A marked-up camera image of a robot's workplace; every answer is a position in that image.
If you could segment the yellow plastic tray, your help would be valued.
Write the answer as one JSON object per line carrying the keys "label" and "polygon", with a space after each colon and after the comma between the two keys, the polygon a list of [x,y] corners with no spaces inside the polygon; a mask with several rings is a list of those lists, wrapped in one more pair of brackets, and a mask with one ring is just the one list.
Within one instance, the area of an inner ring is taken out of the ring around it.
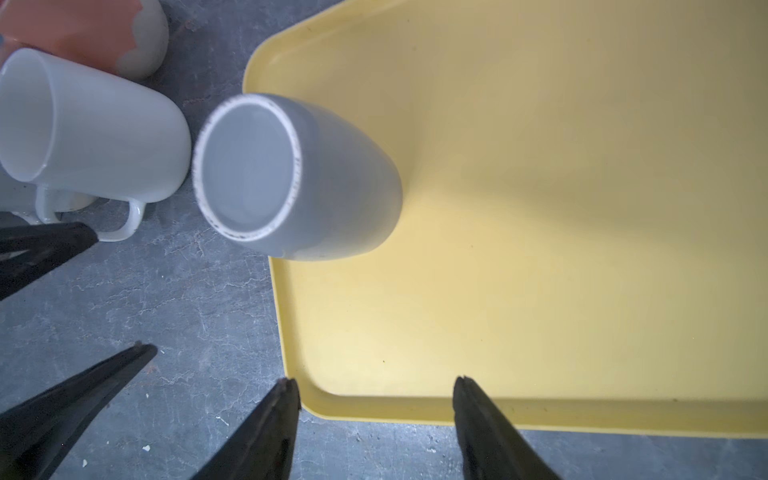
{"label": "yellow plastic tray", "polygon": [[375,250],[270,263],[284,368],[336,420],[767,434],[767,5],[346,1],[264,41],[247,93],[396,163]]}

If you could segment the peach mug cream base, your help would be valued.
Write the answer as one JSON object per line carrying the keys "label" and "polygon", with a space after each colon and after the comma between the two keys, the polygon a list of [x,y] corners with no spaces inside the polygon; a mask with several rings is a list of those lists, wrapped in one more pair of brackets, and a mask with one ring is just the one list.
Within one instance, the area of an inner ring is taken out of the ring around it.
{"label": "peach mug cream base", "polygon": [[158,1],[3,1],[1,59],[32,48],[129,80],[163,63],[168,18]]}

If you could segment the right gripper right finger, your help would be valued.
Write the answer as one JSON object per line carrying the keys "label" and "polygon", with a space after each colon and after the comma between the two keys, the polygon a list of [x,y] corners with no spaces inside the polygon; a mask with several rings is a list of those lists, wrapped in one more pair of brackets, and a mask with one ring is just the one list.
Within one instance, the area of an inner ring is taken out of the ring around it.
{"label": "right gripper right finger", "polygon": [[452,405],[466,479],[556,479],[472,378],[459,376]]}

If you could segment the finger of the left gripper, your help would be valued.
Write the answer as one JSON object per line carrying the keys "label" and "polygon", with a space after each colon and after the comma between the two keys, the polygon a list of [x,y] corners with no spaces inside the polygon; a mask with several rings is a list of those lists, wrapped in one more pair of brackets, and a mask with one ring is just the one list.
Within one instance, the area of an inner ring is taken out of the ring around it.
{"label": "finger of the left gripper", "polygon": [[1,229],[1,299],[85,252],[99,241],[81,222],[14,226]]}
{"label": "finger of the left gripper", "polygon": [[94,418],[157,355],[134,346],[1,414],[1,477],[48,479]]}

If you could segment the grey mug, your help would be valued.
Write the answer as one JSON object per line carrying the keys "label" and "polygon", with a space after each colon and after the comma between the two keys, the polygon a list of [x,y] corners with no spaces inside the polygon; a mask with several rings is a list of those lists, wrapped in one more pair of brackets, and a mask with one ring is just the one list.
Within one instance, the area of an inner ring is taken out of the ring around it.
{"label": "grey mug", "polygon": [[323,107],[242,94],[206,119],[194,147],[198,207],[228,240],[269,257],[365,254],[394,231],[403,186],[391,158]]}

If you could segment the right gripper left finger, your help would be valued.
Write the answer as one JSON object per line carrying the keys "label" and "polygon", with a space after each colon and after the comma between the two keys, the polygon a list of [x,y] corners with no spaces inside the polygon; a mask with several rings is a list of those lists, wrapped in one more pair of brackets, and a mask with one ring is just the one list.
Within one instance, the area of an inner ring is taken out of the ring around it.
{"label": "right gripper left finger", "polygon": [[287,479],[301,410],[295,380],[278,380],[197,479]]}

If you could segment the white mug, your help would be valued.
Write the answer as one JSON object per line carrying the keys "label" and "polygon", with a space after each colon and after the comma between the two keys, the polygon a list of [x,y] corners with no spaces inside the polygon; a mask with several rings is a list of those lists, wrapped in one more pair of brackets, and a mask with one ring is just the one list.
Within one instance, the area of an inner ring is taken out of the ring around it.
{"label": "white mug", "polygon": [[124,201],[124,225],[98,238],[128,239],[148,204],[180,188],[191,148],[183,113],[152,89],[29,48],[1,69],[1,164],[36,186],[44,223],[58,220],[53,192]]}

